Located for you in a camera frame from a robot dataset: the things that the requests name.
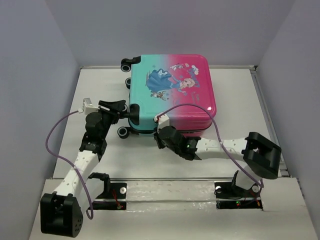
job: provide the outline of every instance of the white platform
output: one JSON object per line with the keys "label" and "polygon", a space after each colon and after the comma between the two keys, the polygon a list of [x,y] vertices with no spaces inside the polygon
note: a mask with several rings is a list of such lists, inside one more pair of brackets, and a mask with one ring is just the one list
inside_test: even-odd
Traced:
{"label": "white platform", "polygon": [[[47,180],[52,193],[60,179]],[[127,211],[95,210],[77,240],[316,240],[294,178],[265,180],[264,210],[217,210],[209,181],[130,181]],[[64,240],[42,234],[38,208],[29,240]]]}
{"label": "white platform", "polygon": [[[217,104],[215,120],[223,139],[246,137],[250,131],[259,132],[270,138],[264,115],[258,100],[249,69],[211,69],[211,79]],[[128,101],[129,90],[125,79],[130,73],[119,69],[82,69],[71,111],[82,105],[83,98]],[[158,149],[150,137],[131,135],[120,139],[117,129],[128,126],[126,119],[111,126],[106,137],[105,154],[94,170],[107,173],[111,178],[230,178],[237,168],[230,160],[208,159],[187,161],[170,152]],[[85,116],[76,114],[69,118],[59,154],[74,161],[85,132]],[[211,126],[203,135],[217,139]],[[58,160],[54,178],[64,178],[70,166]]]}

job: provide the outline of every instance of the white wall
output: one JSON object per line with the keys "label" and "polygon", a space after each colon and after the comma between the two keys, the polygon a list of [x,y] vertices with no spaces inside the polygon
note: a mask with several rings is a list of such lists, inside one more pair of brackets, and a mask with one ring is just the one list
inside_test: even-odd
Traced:
{"label": "white wall", "polygon": [[46,0],[81,66],[153,53],[258,65],[294,0]]}
{"label": "white wall", "polygon": [[[43,0],[0,0],[0,239],[26,240],[79,67]],[[59,150],[64,126],[51,145]]]}
{"label": "white wall", "polygon": [[297,0],[258,74],[289,171],[320,238],[320,1]]}

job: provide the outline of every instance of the suitcase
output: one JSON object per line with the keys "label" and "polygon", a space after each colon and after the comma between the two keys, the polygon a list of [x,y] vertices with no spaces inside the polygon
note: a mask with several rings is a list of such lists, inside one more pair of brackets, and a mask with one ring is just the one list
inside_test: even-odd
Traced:
{"label": "suitcase", "polygon": [[[131,71],[125,80],[130,90],[128,122],[120,127],[119,137],[130,133],[152,136],[157,129],[154,117],[178,104],[196,104],[217,112],[207,60],[197,54],[141,55],[121,61],[123,72]],[[184,135],[200,136],[212,124],[203,110],[194,106],[180,106],[167,115],[170,125]]]}

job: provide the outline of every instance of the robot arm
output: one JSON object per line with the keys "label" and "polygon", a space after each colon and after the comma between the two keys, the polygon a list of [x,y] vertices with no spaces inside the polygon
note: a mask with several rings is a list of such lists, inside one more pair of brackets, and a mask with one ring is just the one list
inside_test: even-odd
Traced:
{"label": "robot arm", "polygon": [[173,126],[167,115],[154,119],[158,122],[154,135],[158,147],[169,148],[186,160],[230,159],[247,163],[243,171],[237,171],[233,178],[233,188],[238,192],[250,190],[256,182],[278,177],[281,148],[257,132],[250,132],[248,137],[224,140],[201,137],[184,137]]}
{"label": "robot arm", "polygon": [[[93,107],[88,98],[84,100],[83,111],[87,115],[86,132],[75,164],[62,183],[52,193],[45,193],[40,200],[42,233],[75,238],[82,228],[83,215],[92,201],[101,193],[109,192],[109,175],[92,173],[92,171],[105,153],[107,147],[105,138],[110,126],[126,115],[125,103],[125,100],[100,101],[99,107]],[[244,169],[256,181],[261,178],[276,179],[278,177],[281,148],[256,132],[250,132],[246,138],[224,140],[223,145],[228,150],[226,154],[221,142],[201,137],[184,137],[170,126],[167,115],[163,115],[159,120],[155,117],[155,121],[158,122],[158,127],[154,138],[160,149],[167,147],[190,161],[211,158],[228,159],[230,154],[236,161],[247,163]],[[224,191],[232,192],[233,196],[239,196],[243,191],[253,190],[253,186],[255,181],[242,171],[237,171],[231,188]]]}
{"label": "robot arm", "polygon": [[82,109],[87,115],[86,132],[75,164],[61,184],[52,193],[45,193],[40,200],[42,233],[76,237],[82,227],[83,215],[92,201],[102,192],[109,191],[109,176],[92,171],[105,153],[109,128],[121,118],[120,113],[126,109],[125,103],[125,100],[99,101],[99,107],[93,107],[89,98],[84,99]]}

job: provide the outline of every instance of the black bracket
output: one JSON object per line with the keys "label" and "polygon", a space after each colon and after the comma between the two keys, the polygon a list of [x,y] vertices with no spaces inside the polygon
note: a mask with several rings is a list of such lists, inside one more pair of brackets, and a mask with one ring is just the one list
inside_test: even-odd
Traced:
{"label": "black bracket", "polygon": [[120,113],[125,109],[126,100],[120,100],[120,101],[100,100],[98,105],[99,105],[100,112],[105,112],[114,116],[112,118],[111,124],[117,124],[120,118]]}
{"label": "black bracket", "polygon": [[215,181],[214,189],[219,189],[215,191],[215,196],[217,199],[222,200],[236,200],[241,198],[252,198],[253,191],[252,188],[245,190],[241,187],[236,186],[236,177],[239,171],[236,171],[233,175],[232,181]]}
{"label": "black bracket", "polygon": [[93,172],[90,174],[88,179],[100,179],[101,181],[103,181],[103,192],[104,193],[110,192],[111,182],[110,182],[110,177],[108,174],[100,173],[100,172]]}
{"label": "black bracket", "polygon": [[277,179],[281,160],[281,148],[257,132],[250,132],[243,160],[252,171],[263,179]]}
{"label": "black bracket", "polygon": [[135,56],[132,59],[124,58],[121,60],[121,64],[138,64],[141,62],[141,56]]}
{"label": "black bracket", "polygon": [[115,191],[116,197],[118,200],[125,200],[127,197],[127,192],[121,192],[121,188],[127,189],[127,183],[125,182],[111,182],[109,191],[104,190],[96,199],[106,199],[113,200],[114,196],[112,194]]}

